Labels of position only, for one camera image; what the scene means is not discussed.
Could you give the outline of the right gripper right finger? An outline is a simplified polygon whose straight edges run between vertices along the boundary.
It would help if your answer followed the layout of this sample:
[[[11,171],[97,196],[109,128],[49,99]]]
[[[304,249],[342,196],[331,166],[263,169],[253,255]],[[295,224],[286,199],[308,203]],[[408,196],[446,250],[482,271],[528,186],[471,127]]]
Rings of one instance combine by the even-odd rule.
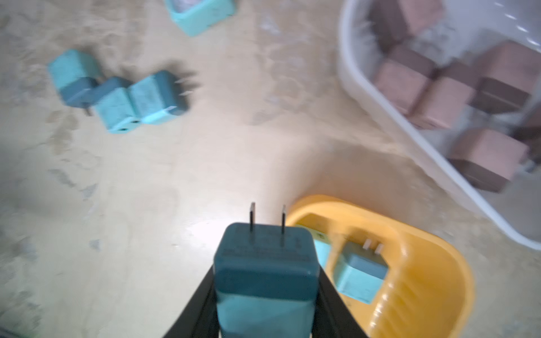
[[[367,338],[321,268],[311,336],[315,338]]]

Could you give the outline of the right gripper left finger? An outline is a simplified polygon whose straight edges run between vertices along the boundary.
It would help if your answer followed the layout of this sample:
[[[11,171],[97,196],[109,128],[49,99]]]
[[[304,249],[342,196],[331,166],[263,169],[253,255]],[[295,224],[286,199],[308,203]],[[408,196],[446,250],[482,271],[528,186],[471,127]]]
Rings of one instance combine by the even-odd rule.
[[[210,268],[165,338],[219,337],[214,269]]]

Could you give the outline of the teal plug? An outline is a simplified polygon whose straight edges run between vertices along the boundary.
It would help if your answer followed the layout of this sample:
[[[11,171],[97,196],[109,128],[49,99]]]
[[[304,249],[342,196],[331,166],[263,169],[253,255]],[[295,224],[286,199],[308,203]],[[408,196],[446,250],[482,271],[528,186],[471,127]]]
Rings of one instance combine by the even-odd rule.
[[[55,90],[66,106],[88,108],[92,92],[103,73],[98,61],[90,54],[69,49],[47,65]]]
[[[375,248],[371,244],[370,239],[363,244],[347,242],[333,271],[337,291],[364,304],[373,302],[389,271],[381,255],[383,243]]]
[[[321,266],[304,228],[233,223],[214,256],[223,337],[310,337]]]
[[[314,240],[314,246],[318,257],[318,262],[322,268],[325,268],[332,249],[331,241],[327,234],[303,225],[296,225],[296,227],[304,228],[310,232]]]
[[[160,125],[188,112],[184,80],[167,70],[160,70],[128,87],[128,93],[146,125]]]
[[[90,103],[104,127],[113,134],[124,134],[141,126],[141,117],[130,95],[132,82],[110,77],[90,93]]]

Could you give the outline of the yellow plastic tray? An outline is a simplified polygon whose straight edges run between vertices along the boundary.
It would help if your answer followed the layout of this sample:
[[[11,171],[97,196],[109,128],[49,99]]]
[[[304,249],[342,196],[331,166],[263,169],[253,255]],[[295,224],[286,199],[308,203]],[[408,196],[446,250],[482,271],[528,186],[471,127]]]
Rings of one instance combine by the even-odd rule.
[[[347,201],[313,195],[289,210],[287,225],[327,234],[335,266],[348,242],[383,246],[389,267],[370,304],[342,295],[342,301],[369,337],[459,337],[475,302],[475,281],[465,258],[445,240]]]

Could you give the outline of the pink plug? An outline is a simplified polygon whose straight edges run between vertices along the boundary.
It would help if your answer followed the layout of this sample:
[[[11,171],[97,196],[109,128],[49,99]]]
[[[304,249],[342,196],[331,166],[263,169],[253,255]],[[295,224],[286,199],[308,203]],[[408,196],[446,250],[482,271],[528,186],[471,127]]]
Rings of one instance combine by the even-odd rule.
[[[512,137],[528,146],[528,158],[540,165],[540,104],[537,104]]]
[[[440,69],[408,121],[421,130],[449,130],[472,100],[479,71],[460,61]]]
[[[533,94],[540,77],[540,52],[506,40],[480,55],[474,68],[479,82],[472,107],[489,114],[513,113]]]
[[[501,192],[511,182],[529,147],[502,132],[473,128],[463,132],[447,160],[474,187]]]
[[[445,5],[438,0],[378,0],[369,11],[372,31],[383,52],[431,28],[444,16]]]
[[[431,84],[436,67],[432,59],[398,45],[380,64],[373,85],[402,115],[408,116]]]

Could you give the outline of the white plastic tray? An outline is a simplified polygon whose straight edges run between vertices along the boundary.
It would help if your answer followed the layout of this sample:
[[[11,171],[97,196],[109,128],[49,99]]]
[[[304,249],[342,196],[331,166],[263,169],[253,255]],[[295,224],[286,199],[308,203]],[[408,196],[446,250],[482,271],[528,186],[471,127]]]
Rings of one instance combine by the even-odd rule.
[[[370,5],[370,1],[358,0],[342,4],[337,60],[342,88],[456,203],[489,218],[514,242],[540,250],[539,174],[521,170],[499,194],[476,189],[444,156],[465,122],[460,122],[452,132],[421,132],[373,86],[370,78],[383,57],[368,31]]]

